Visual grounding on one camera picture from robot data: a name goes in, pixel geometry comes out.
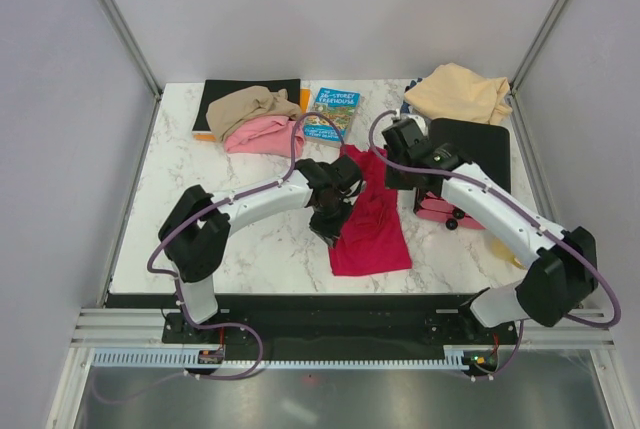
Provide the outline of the magenta t shirt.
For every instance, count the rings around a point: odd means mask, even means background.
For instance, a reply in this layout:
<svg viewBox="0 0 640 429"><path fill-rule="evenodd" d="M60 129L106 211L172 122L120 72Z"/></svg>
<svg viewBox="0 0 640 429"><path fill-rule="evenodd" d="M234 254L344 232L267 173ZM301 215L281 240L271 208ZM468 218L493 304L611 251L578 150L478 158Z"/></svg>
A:
<svg viewBox="0 0 640 429"><path fill-rule="evenodd" d="M354 145L346 154L361 169L366 187L356 200L341 236L329 249L335 276L360 277L408 270L412 259L397 209L398 192L385 186L386 166L372 150Z"/></svg>

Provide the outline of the blue illustrated paperback book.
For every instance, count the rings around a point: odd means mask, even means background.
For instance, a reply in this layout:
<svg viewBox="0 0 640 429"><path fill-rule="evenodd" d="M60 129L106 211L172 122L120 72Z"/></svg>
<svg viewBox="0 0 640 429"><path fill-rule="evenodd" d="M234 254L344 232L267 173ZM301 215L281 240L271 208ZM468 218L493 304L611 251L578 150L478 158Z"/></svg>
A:
<svg viewBox="0 0 640 429"><path fill-rule="evenodd" d="M360 103L358 92L321 87L304 121L307 140L339 147L350 131Z"/></svg>

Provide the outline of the black pink drawer organizer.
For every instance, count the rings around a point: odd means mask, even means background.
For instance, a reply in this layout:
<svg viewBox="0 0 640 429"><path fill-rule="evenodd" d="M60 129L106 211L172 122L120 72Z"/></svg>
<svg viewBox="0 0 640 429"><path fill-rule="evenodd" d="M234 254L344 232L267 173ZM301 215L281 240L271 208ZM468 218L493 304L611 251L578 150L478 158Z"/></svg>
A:
<svg viewBox="0 0 640 429"><path fill-rule="evenodd" d="M506 128L438 118L429 123L428 138L436 146L453 144L502 189L511 192L511 147ZM423 189L415 191L414 214L421 219L444 224L451 231L458 228L484 229L469 214Z"/></svg>

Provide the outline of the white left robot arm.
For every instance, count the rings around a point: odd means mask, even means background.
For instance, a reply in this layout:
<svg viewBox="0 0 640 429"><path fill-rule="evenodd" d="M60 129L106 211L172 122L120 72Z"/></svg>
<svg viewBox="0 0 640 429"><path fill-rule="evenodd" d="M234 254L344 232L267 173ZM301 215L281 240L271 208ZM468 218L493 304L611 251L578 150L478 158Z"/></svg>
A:
<svg viewBox="0 0 640 429"><path fill-rule="evenodd" d="M228 239L246 226L276 214L311 208L310 230L328 246L339 241L353 212L351 200L364 186L356 162L342 155L332 163L301 159L283 175L262 185L219 196L195 185L184 191L158 233L159 248L148 263L150 273L159 253L177 272L178 300L188 314L185 331L208 342L219 331L214 272L222 263Z"/></svg>

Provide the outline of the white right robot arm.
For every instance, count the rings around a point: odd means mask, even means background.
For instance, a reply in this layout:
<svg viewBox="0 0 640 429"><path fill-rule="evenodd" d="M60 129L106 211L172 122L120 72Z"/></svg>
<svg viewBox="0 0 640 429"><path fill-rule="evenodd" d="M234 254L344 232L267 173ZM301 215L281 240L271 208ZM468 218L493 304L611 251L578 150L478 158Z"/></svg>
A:
<svg viewBox="0 0 640 429"><path fill-rule="evenodd" d="M428 189L462 210L527 270L521 281L471 300L457 320L465 340L481 342L495 326L516 320L552 327L597 289L595 241L588 231L567 231L529 210L464 151L450 143L434 146L413 119L394 119L382 136L386 163L400 175L397 187Z"/></svg>

